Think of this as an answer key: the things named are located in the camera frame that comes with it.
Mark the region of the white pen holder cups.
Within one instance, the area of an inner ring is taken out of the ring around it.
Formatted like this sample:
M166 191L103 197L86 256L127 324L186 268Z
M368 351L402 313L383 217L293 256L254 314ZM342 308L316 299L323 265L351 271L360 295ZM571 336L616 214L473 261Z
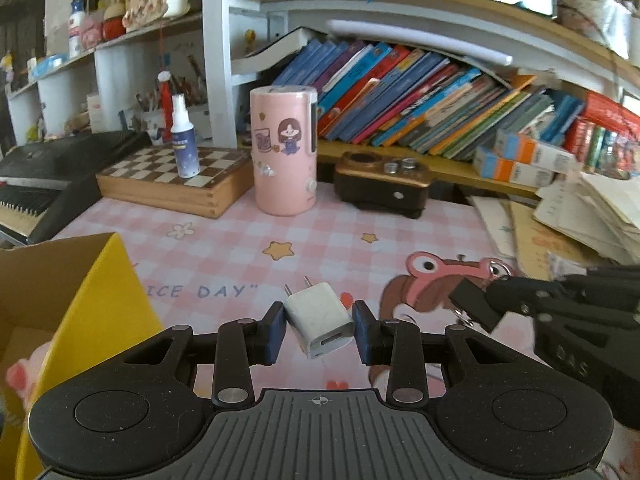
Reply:
M169 143L175 122L174 99L181 96L196 142L202 144L212 138L204 70L193 54L186 56L186 62L191 76L175 75L166 68L157 76L152 91L137 93L134 107L120 112L128 130L146 133L154 145Z

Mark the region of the black binder clip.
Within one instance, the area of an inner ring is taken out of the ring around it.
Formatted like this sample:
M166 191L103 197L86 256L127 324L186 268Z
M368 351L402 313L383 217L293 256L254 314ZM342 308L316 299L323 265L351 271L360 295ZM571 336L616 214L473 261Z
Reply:
M475 323L491 333L510 310L509 298L495 282L515 278L514 270L505 263L489 259L476 271L461 275L448 299L468 324Z

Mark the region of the white usb charger plug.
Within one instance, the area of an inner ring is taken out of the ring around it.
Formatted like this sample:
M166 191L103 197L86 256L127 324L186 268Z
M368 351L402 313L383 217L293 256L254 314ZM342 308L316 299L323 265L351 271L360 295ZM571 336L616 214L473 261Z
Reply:
M305 284L297 292L284 285L283 304L299 347L308 359L314 360L349 344L355 329L350 314L328 283L314 284L305 278Z

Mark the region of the white spray bottle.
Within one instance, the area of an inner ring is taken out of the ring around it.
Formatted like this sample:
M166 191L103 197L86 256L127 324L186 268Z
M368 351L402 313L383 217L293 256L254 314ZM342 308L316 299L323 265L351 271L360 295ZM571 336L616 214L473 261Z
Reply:
M181 179L191 179L201 171L198 144L194 125L190 121L183 94L172 97L171 145L174 150L178 175Z

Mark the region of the stack of papers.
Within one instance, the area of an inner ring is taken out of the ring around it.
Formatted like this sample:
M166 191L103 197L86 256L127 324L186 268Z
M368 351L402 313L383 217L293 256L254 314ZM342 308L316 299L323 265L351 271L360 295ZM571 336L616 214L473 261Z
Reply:
M472 196L501 255L550 280L601 262L639 263L639 178L574 172L537 192L535 207Z

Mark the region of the pink plush toy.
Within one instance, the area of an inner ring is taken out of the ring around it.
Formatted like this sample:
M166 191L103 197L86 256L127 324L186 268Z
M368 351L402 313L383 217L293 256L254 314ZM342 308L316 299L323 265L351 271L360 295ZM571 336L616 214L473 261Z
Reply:
M50 348L51 341L48 341L35 349L29 358L19 359L6 371L6 383L22 400L25 412L32 406L32 394L47 363Z

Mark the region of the yellow cardboard box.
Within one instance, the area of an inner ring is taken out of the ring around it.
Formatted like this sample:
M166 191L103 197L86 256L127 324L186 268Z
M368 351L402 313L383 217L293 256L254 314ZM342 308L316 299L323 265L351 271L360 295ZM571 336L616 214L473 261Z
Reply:
M51 341L32 394L61 385L162 330L117 234L52 240L1 253L1 475L42 471L23 402L6 371Z

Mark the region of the red white hanging ornament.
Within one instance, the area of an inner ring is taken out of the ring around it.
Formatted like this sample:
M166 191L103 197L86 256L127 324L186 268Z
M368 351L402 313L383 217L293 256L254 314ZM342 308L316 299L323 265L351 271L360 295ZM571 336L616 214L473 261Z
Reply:
M163 110L165 127L163 128L163 142L169 143L171 138L170 129L172 126L172 95L170 88L171 73L169 70L162 70L157 80L160 83L160 107Z

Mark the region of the orange blue white boxes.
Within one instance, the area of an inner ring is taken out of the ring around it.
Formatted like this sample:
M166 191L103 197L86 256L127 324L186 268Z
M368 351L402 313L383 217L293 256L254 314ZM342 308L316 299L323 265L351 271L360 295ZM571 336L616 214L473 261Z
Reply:
M473 168L485 179L531 188L545 188L559 174L579 167L571 152L518 133L499 131L494 146L479 146Z

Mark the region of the pink checkered desk mat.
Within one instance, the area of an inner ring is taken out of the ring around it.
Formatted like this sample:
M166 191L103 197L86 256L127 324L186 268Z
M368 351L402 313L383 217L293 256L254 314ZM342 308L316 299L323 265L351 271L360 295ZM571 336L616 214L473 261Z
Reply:
M217 220L104 198L55 238L118 233L163 324L191 325L195 333L261 318L286 297L284 285L296 292L305 276L329 283L345 304L364 300L378 315L385 285L407 274L415 252L442 261L500 260L520 270L518 259L500 255L472 206L429 200L422 217L410 220L358 210L322 184L310 211L273 217L256 207L254 195L247 192ZM370 386L369 370L353 341L308 360L289 327L277 365L252 374L256 392L355 389Z

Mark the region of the wooden chess board box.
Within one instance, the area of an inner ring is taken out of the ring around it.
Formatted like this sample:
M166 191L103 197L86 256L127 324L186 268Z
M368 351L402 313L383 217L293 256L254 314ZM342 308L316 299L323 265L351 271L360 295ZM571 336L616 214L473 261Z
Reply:
M101 194L114 200L217 219L253 185L250 152L200 148L201 171L183 179L171 148L149 146L96 176Z

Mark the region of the brown black desk device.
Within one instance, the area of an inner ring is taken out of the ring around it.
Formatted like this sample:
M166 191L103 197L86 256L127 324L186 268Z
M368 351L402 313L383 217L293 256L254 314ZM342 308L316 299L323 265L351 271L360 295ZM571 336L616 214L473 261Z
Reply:
M421 217L432 178L413 157L375 152L345 152L334 166L334 190L346 203L363 210Z

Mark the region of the row of leaning books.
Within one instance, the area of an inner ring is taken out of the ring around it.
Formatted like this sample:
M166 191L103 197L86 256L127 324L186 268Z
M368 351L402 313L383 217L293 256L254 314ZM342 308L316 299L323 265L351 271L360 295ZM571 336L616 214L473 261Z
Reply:
M501 78L461 56L406 44L311 36L277 66L277 86L317 90L320 138L458 162L500 132L560 146L586 106L533 75Z

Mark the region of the black electronic keyboard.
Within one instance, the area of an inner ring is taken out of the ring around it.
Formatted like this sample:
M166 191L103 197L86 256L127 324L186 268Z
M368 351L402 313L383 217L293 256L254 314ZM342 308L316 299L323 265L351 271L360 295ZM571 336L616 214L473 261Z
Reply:
M98 202L96 176L151 145L141 132L81 133L14 148L1 159L1 238L35 245Z

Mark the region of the white bookshelf unit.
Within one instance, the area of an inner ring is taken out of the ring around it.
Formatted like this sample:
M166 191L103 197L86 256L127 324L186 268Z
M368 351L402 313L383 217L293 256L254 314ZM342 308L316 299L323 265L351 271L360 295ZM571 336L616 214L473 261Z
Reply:
M510 55L515 67L551 70L561 79L612 99L639 92L639 70L609 48L548 18L489 0L203 0L201 12L159 22L99 44L51 73L12 92L8 100L15 140L42 122L60 133L90 93L101 99L103 125L152 84L160 63L183 68L176 47L186 40L202 59L213 138L233 146L241 91L260 79L232 63L297 26L326 29L352 20L422 29Z

